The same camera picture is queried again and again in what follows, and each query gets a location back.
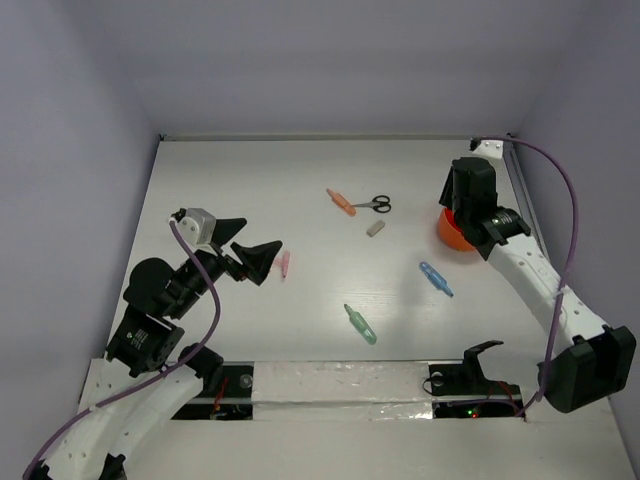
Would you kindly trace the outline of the black handled scissors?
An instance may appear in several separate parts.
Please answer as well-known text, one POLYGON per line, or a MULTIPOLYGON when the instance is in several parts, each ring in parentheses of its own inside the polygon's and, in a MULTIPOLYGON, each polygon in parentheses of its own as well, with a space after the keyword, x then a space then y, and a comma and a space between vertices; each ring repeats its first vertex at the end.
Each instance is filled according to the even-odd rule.
POLYGON ((360 204, 354 204, 354 208, 369 208, 376 213, 386 214, 392 210, 390 197, 387 195, 377 195, 372 200, 360 204))

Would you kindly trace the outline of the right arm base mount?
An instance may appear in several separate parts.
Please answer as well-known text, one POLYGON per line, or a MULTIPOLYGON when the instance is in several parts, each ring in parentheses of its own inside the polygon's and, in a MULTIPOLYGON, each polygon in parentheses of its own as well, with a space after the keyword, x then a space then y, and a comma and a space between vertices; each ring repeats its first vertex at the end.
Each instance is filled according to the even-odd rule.
POLYGON ((502 345, 489 340, 469 347, 459 360, 430 363, 423 391, 432 400, 435 419, 515 418, 524 407, 521 389, 503 380, 490 380, 479 355, 502 345))

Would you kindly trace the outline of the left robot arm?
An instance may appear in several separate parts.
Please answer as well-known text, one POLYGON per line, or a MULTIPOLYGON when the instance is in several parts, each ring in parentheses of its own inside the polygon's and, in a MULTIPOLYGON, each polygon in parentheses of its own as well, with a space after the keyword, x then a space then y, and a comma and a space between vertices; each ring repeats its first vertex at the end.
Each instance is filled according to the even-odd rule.
POLYGON ((147 258, 133 268, 86 406, 45 442, 24 478, 124 479, 182 407, 219 388, 224 360, 206 346, 221 318, 215 283, 228 276, 261 285, 282 243, 243 247, 233 238, 246 219, 201 208, 180 209, 168 224, 186 261, 174 269, 147 258))

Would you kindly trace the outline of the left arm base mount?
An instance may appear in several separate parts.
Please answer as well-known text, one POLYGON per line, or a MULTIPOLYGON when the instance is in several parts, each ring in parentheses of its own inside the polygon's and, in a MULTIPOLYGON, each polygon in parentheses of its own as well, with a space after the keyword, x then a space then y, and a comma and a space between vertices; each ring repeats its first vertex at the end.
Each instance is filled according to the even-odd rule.
POLYGON ((253 363, 226 363, 215 386, 189 400, 173 420, 245 421, 253 419, 253 363))

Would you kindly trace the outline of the grey eraser block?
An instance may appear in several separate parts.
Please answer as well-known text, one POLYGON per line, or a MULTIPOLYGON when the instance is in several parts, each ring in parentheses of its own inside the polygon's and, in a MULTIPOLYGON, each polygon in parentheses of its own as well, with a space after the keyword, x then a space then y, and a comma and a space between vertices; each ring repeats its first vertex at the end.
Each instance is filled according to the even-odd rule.
POLYGON ((366 230, 366 234, 368 237, 372 238, 377 235, 384 227, 385 222, 383 220, 378 220, 366 230))

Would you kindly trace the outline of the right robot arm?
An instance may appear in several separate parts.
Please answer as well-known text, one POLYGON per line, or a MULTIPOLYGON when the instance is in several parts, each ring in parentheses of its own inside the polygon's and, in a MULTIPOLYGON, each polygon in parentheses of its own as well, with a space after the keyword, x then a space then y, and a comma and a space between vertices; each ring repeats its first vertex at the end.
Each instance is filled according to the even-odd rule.
POLYGON ((496 172, 486 159, 453 160, 440 197, 463 238, 511 285, 547 332, 538 365, 538 398, 570 413, 624 389, 637 341, 579 299, 542 253, 531 229, 498 203, 496 172))

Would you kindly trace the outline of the orange highlighter pen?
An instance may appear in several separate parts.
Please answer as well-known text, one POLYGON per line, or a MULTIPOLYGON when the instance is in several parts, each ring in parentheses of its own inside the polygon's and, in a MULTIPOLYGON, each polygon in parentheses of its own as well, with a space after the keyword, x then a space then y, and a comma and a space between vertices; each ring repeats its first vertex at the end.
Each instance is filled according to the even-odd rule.
POLYGON ((332 202, 347 215, 354 217, 357 214, 356 208, 343 195, 329 188, 326 192, 332 202))

